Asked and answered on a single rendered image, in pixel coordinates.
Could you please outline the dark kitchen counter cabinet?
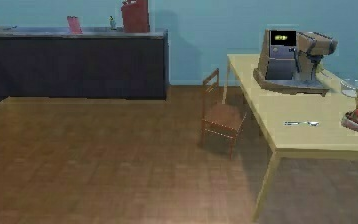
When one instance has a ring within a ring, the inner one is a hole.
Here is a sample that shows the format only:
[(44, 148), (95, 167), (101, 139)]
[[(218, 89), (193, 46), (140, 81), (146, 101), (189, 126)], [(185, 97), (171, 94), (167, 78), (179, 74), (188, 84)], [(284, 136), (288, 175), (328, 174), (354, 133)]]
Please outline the dark kitchen counter cabinet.
[(8, 97), (164, 100), (168, 32), (0, 27), (0, 102)]

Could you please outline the brown wooden chair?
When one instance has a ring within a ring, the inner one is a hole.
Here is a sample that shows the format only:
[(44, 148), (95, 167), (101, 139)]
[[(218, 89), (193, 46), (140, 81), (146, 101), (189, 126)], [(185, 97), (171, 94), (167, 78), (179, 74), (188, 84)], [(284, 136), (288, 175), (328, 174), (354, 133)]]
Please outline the brown wooden chair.
[(247, 112), (241, 114), (238, 107), (222, 102), (220, 72), (216, 68), (202, 81), (200, 145), (204, 145), (206, 133), (225, 137), (229, 140), (229, 159), (232, 159), (246, 116)]

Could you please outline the large red container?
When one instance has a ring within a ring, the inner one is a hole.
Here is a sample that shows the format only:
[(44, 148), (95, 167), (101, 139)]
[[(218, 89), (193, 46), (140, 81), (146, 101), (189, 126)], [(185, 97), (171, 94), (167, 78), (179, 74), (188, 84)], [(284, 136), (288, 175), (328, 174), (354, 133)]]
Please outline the large red container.
[(124, 31), (126, 33), (148, 33), (148, 0), (124, 0), (121, 6)]

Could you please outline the silver spoon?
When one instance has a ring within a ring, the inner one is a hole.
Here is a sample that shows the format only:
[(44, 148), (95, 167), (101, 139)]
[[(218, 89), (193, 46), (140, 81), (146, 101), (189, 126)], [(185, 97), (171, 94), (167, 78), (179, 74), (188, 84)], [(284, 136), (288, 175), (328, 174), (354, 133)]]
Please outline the silver spoon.
[(292, 125), (301, 125), (301, 124), (306, 124), (309, 126), (318, 126), (319, 122), (317, 121), (285, 121), (284, 125), (285, 126), (292, 126)]

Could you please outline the brown coffee machine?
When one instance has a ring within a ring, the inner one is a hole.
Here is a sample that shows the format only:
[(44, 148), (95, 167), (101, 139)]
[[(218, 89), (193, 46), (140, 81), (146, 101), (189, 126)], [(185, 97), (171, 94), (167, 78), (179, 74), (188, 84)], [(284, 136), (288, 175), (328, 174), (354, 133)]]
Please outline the brown coffee machine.
[(266, 29), (253, 77), (262, 89), (325, 96), (329, 88), (316, 78), (317, 67), (337, 44), (319, 32)]

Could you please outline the pale wooden table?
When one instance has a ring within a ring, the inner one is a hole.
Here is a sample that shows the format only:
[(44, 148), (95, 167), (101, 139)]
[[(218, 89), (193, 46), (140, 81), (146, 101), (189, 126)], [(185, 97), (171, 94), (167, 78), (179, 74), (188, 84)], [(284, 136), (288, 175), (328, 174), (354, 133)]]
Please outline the pale wooden table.
[[(341, 94), (339, 78), (329, 71), (319, 76), (329, 87), (325, 96), (267, 91), (253, 78), (258, 60), (257, 54), (227, 56), (227, 72), (235, 75), (272, 150), (256, 199), (253, 221), (259, 217), (272, 179), (283, 158), (358, 160), (358, 133), (341, 125), (343, 115), (355, 107), (355, 100)], [(285, 126), (285, 121), (317, 121), (319, 125)]]

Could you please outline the pink flat object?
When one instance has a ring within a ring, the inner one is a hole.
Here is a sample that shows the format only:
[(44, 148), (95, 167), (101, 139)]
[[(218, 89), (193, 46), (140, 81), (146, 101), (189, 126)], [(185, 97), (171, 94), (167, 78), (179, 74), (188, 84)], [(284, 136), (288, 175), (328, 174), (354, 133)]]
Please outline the pink flat object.
[(77, 16), (68, 16), (67, 22), (69, 25), (69, 30), (72, 34), (81, 34), (82, 33), (80, 21)]

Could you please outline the clear glass bowl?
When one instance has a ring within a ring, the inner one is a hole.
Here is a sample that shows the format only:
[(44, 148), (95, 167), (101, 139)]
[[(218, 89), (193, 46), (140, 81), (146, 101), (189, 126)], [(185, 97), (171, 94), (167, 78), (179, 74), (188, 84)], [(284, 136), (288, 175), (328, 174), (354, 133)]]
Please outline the clear glass bowl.
[(356, 79), (342, 79), (341, 93), (347, 97), (355, 98), (358, 91), (358, 80)]

